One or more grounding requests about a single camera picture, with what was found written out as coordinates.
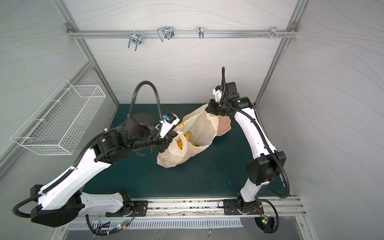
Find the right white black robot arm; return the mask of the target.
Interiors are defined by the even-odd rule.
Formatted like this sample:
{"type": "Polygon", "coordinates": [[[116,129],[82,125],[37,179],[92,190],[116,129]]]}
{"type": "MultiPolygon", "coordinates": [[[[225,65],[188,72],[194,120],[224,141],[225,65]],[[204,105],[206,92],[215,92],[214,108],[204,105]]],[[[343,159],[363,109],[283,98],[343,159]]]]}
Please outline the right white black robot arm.
{"type": "Polygon", "coordinates": [[[213,89],[206,112],[215,116],[229,117],[241,127],[251,148],[253,160],[246,166],[247,180],[236,199],[224,199],[218,207],[225,215],[253,215],[257,227],[265,234],[275,233],[280,225],[279,214],[271,201],[261,199],[264,190],[286,199],[291,186],[284,170],[286,155],[269,141],[257,119],[256,110],[247,97],[240,97],[234,82],[227,83],[222,68],[221,84],[213,89]]]}

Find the aluminium top crossbar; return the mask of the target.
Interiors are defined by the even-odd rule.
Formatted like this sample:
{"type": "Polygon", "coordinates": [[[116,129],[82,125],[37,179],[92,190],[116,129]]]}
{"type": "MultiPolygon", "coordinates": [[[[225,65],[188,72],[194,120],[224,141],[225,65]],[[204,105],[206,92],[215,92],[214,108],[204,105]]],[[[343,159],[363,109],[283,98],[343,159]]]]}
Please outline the aluminium top crossbar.
{"type": "MultiPolygon", "coordinates": [[[[203,39],[250,39],[262,38],[260,34],[270,30],[206,30],[203,39]]],[[[157,30],[151,31],[74,31],[67,33],[71,39],[129,39],[131,34],[139,34],[142,39],[159,39],[157,30]]],[[[173,39],[199,39],[196,30],[174,30],[173,39]]],[[[299,32],[285,31],[286,38],[296,38],[299,32]]]]}

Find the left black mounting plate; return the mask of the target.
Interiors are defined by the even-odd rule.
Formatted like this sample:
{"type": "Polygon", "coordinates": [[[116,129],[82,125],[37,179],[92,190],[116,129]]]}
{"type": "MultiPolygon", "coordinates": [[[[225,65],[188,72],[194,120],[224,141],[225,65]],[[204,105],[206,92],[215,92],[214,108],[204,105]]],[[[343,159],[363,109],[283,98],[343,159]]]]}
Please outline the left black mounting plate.
{"type": "Polygon", "coordinates": [[[123,202],[123,206],[115,213],[106,213],[106,217],[145,217],[147,214],[148,201],[123,202]]]}

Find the metal hook clamp left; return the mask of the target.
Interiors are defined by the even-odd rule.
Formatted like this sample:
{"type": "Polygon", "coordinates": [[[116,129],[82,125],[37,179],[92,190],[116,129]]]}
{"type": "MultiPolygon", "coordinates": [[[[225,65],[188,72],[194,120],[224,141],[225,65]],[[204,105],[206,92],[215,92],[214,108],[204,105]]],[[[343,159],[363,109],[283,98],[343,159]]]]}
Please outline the metal hook clamp left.
{"type": "Polygon", "coordinates": [[[139,34],[133,33],[130,36],[128,48],[135,46],[135,51],[137,51],[138,46],[142,43],[142,37],[139,34]]]}

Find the metal hook clamp small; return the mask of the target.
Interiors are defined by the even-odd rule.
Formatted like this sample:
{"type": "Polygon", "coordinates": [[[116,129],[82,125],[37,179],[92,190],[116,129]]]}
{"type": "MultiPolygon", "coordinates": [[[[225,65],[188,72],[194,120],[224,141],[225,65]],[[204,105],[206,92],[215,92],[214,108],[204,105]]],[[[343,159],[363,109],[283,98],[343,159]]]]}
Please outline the metal hook clamp small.
{"type": "Polygon", "coordinates": [[[203,27],[198,27],[198,35],[199,35],[199,39],[203,39],[204,38],[204,29],[203,29],[203,27]]]}

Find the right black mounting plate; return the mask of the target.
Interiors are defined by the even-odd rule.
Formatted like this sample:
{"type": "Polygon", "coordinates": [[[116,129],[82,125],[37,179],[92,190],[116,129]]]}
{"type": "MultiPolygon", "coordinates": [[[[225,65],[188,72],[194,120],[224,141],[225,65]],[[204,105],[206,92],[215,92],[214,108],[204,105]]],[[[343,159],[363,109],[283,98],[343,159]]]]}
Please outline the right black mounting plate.
{"type": "Polygon", "coordinates": [[[264,209],[260,201],[245,202],[242,198],[224,199],[224,214],[231,215],[263,215],[264,209]]]}

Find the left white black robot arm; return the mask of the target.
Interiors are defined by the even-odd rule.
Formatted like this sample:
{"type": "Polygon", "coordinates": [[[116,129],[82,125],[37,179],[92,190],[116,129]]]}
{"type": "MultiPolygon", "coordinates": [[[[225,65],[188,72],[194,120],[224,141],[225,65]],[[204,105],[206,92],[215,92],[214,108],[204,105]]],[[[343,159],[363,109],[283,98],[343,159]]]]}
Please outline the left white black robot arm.
{"type": "Polygon", "coordinates": [[[114,218],[134,215],[136,208],[127,192],[92,195],[80,189],[97,174],[131,153],[151,148],[158,148],[163,153],[177,135],[172,129],[179,118],[171,112],[159,113],[158,123],[148,114],[134,114],[137,95],[144,85],[153,89],[159,105],[160,98],[154,84],[140,82],[134,90],[125,122],[94,137],[73,165],[52,182],[33,186],[31,196],[16,204],[13,214],[49,227],[60,227],[78,216],[88,218],[93,214],[105,214],[114,218]]]}

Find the metal bracket clamp right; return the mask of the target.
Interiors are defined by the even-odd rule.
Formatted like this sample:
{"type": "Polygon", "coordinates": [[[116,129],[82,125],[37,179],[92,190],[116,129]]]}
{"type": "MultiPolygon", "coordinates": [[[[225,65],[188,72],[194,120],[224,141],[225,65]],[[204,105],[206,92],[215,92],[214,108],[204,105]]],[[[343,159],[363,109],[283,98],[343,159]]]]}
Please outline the metal bracket clamp right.
{"type": "Polygon", "coordinates": [[[260,34],[262,38],[286,38],[287,34],[283,30],[278,30],[276,27],[272,27],[269,32],[260,34]]]}

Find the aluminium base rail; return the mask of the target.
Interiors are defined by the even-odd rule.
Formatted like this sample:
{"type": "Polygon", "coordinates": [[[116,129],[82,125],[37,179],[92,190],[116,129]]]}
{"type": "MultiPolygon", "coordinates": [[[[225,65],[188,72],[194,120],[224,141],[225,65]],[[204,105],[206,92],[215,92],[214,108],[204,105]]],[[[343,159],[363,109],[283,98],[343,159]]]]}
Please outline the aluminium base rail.
{"type": "MultiPolygon", "coordinates": [[[[138,198],[132,201],[148,201],[148,219],[170,219],[170,218],[224,218],[230,217],[224,214],[223,200],[236,198],[138,198]]],[[[306,210],[299,197],[288,197],[280,199],[278,197],[262,197],[264,215],[280,217],[306,216],[306,210]]],[[[85,209],[81,210],[78,219],[89,215],[90,219],[111,219],[106,217],[106,213],[112,213],[123,206],[122,198],[119,194],[115,195],[87,195],[81,196],[85,209]]],[[[260,215],[231,215],[239,217],[258,217],[260,215]]],[[[117,219],[127,219],[131,217],[117,217],[117,219]]]]}

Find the cream banana-print plastic bag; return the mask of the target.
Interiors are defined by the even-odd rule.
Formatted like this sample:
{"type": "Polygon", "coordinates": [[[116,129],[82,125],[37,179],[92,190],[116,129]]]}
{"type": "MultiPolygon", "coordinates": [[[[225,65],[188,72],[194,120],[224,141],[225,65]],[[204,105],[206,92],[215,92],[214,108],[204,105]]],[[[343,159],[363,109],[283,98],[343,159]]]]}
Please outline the cream banana-print plastic bag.
{"type": "Polygon", "coordinates": [[[205,104],[183,117],[174,128],[177,136],[169,147],[158,153],[157,164],[164,168],[173,168],[206,150],[217,136],[219,117],[208,114],[205,104]]]}

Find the pink scalloped fruit bowl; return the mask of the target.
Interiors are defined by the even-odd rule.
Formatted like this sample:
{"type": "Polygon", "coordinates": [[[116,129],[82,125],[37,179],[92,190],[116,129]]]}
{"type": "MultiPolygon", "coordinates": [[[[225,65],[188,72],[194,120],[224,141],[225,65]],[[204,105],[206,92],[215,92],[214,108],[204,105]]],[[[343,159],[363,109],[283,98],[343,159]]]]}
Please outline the pink scalloped fruit bowl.
{"type": "Polygon", "coordinates": [[[227,132],[231,130],[231,119],[228,116],[219,116],[219,124],[218,124],[218,131],[217,131],[217,137],[225,135],[227,132]]]}

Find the black mounting plate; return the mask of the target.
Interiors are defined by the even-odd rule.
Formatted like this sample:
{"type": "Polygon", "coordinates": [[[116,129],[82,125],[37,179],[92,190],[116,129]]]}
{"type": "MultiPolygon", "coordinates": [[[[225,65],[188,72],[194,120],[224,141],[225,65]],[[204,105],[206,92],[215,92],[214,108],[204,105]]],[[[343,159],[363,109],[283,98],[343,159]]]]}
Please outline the black mounting plate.
{"type": "Polygon", "coordinates": [[[245,202],[242,198],[224,199],[224,214],[231,215],[263,215],[264,209],[260,201],[245,202]]]}
{"type": "Polygon", "coordinates": [[[123,202],[123,206],[115,213],[106,213],[106,217],[145,217],[147,214],[148,201],[123,202]]]}

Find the metal hook clamp middle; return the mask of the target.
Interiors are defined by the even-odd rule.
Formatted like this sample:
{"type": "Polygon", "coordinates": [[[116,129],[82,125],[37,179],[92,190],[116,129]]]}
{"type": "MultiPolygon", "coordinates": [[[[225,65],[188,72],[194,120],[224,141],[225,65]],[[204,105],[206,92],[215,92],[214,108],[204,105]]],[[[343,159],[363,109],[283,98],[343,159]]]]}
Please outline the metal hook clamp middle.
{"type": "Polygon", "coordinates": [[[165,39],[170,40],[175,35],[172,27],[160,27],[157,29],[157,33],[161,42],[164,42],[165,39]]]}

